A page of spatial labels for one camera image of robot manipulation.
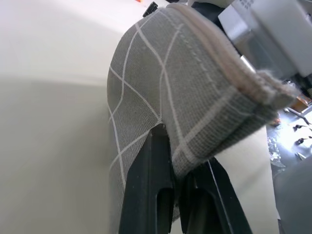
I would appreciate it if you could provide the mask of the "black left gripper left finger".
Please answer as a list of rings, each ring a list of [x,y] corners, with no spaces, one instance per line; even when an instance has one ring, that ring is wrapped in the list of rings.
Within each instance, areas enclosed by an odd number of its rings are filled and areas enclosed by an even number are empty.
[[[126,180],[120,234],[168,234],[175,202],[170,141],[164,124],[152,128]]]

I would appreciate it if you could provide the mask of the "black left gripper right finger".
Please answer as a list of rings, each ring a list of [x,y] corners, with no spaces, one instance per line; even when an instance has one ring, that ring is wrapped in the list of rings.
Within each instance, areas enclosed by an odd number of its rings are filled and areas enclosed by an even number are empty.
[[[179,212],[185,234],[252,233],[230,178],[214,157],[185,177]]]

